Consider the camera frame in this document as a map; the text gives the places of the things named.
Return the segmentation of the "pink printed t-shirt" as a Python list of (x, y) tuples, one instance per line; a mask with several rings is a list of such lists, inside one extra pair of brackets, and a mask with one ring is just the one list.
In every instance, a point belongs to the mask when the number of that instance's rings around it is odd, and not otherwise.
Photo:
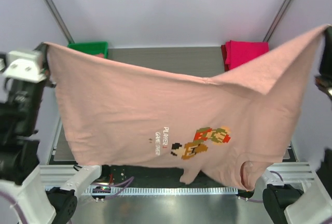
[(214, 77), (102, 59), (48, 43), (65, 137), (80, 165), (176, 167), (254, 189), (298, 122), (326, 25)]

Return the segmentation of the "aluminium extrusion rail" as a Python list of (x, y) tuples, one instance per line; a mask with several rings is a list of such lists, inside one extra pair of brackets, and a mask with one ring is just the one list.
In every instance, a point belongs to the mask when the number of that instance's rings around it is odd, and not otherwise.
[[(285, 183), (305, 183), (314, 180), (314, 173), (307, 162), (277, 163), (267, 170), (279, 173)], [(73, 165), (40, 166), (41, 181), (45, 186), (61, 186), (76, 173)]]

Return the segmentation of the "green plastic bin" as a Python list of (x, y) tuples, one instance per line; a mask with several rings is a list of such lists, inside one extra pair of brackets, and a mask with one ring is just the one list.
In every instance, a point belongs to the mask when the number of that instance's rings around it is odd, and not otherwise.
[(71, 43), (68, 44), (67, 47), (90, 55), (102, 53), (104, 54), (105, 58), (108, 57), (108, 43), (106, 41), (94, 41), (89, 43)]

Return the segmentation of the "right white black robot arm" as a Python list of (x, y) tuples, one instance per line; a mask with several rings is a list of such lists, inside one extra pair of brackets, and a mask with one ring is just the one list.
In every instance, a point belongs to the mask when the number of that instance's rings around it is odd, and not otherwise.
[[(254, 115), (254, 142), (258, 152), (250, 152), (242, 166), (245, 185), (252, 186), (267, 168), (282, 160), (295, 130), (310, 70), (320, 40), (325, 40), (318, 88), (331, 89), (331, 26), (310, 30), (278, 46), (259, 61), (264, 94)], [(328, 223), (331, 220), (331, 150), (325, 151), (315, 183), (302, 192), (289, 184), (267, 183), (262, 193), (266, 211), (274, 223)]]

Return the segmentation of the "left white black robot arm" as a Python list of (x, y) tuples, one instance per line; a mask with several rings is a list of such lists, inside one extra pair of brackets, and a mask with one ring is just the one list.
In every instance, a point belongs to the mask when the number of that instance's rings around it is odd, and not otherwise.
[(99, 165), (83, 166), (61, 187), (45, 190), (37, 150), (36, 120), (47, 80), (15, 79), (1, 103), (1, 198), (19, 223), (70, 223), (78, 198), (102, 174)]

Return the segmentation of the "salmon folded t-shirt in bin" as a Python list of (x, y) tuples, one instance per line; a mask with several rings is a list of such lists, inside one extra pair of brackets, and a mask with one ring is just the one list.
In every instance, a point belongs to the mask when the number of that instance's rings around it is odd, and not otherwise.
[(98, 58), (105, 58), (104, 54), (102, 54), (102, 53), (95, 54), (94, 56), (98, 57)]

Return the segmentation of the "corner aluminium post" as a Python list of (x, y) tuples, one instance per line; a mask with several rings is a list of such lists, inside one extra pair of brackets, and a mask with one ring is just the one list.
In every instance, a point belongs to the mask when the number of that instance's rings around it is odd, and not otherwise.
[(55, 22), (57, 23), (60, 31), (62, 32), (62, 34), (64, 35), (65, 39), (67, 40), (68, 43), (74, 43), (74, 39), (69, 31), (69, 29), (67, 28), (61, 14), (59, 13), (55, 3), (53, 0), (44, 0), (47, 8), (49, 9), (51, 15), (53, 16)]
[(270, 24), (266, 35), (263, 38), (263, 42), (269, 42), (276, 31), (277, 27), (281, 23), (282, 19), (285, 17), (288, 9), (290, 8), (293, 0), (283, 0), (281, 6), (279, 7), (272, 23)]

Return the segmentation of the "right corner aluminium post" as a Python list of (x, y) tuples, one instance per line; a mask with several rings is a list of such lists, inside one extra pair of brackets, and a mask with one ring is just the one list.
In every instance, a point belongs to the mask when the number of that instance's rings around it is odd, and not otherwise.
[(281, 6), (279, 7), (272, 23), (270, 24), (266, 35), (263, 38), (263, 42), (269, 42), (276, 31), (277, 27), (281, 23), (282, 19), (285, 17), (288, 9), (290, 8), (293, 0), (283, 0)]

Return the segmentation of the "magenta folded t-shirt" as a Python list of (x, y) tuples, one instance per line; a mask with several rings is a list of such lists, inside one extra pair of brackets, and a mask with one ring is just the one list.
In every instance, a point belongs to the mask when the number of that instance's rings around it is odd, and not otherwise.
[(267, 42), (227, 41), (221, 45), (224, 69), (229, 71), (269, 51)]

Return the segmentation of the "left corner aluminium post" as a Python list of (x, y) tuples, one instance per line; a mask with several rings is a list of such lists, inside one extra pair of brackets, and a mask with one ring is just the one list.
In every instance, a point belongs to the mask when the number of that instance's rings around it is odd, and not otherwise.
[(49, 9), (51, 15), (53, 16), (55, 22), (57, 23), (60, 31), (62, 32), (62, 34), (64, 35), (65, 39), (67, 40), (68, 43), (74, 43), (74, 39), (69, 31), (69, 29), (67, 28), (61, 14), (59, 13), (55, 3), (53, 0), (44, 0), (47, 8)]

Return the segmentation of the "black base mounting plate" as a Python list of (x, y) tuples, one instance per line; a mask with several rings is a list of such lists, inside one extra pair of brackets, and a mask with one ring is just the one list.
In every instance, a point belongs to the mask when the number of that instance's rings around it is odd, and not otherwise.
[(183, 174), (178, 168), (148, 168), (140, 166), (116, 166), (112, 165), (103, 172), (103, 179), (112, 179), (119, 184), (133, 177), (130, 187), (135, 188), (215, 188), (224, 185), (209, 178), (202, 171), (198, 173), (194, 181), (189, 185), (179, 181)]

